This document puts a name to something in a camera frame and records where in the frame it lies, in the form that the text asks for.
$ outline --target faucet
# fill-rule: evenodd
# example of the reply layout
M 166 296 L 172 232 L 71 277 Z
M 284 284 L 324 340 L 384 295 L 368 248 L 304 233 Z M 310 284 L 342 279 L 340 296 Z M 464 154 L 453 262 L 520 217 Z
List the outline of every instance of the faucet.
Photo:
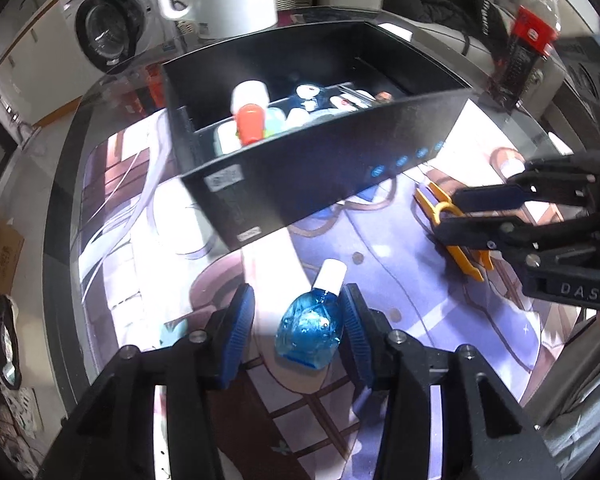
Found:
M 20 2 L 20 10 L 22 10 L 22 6 L 24 5 L 24 2 L 26 2 L 27 0 L 22 0 Z M 36 10 L 38 10 L 40 8 L 40 4 L 38 3 L 38 0 L 33 0 L 33 4 L 36 6 Z

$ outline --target cola bottle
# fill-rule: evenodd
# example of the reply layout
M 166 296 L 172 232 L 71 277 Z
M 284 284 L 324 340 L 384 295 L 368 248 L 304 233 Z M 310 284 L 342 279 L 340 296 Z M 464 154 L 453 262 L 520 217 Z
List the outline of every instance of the cola bottle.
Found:
M 507 110 L 516 107 L 538 61 L 549 57 L 560 34 L 558 0 L 522 0 L 509 37 L 507 57 L 496 69 L 492 95 Z

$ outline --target blue circular symbol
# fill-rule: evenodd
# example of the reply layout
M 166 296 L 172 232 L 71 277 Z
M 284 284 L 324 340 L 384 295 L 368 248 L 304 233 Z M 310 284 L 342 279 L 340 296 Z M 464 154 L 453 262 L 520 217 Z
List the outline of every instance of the blue circular symbol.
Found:
M 384 173 L 384 166 L 376 166 L 371 170 L 371 176 L 380 176 Z

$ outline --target red label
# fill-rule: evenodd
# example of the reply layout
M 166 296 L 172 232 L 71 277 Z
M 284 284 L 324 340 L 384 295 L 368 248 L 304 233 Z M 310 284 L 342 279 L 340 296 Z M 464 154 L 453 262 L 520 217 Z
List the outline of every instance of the red label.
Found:
M 549 55 L 547 51 L 549 43 L 558 38 L 558 33 L 552 29 L 551 25 L 522 6 L 518 9 L 516 23 L 513 24 L 511 33 L 525 40 L 543 56 Z

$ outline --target washing machine door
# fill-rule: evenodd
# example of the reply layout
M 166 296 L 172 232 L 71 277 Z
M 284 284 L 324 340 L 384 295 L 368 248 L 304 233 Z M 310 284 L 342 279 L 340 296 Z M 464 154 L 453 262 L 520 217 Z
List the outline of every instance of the washing machine door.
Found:
M 84 0 L 75 15 L 75 33 L 96 68 L 117 73 L 135 56 L 142 27 L 124 0 Z

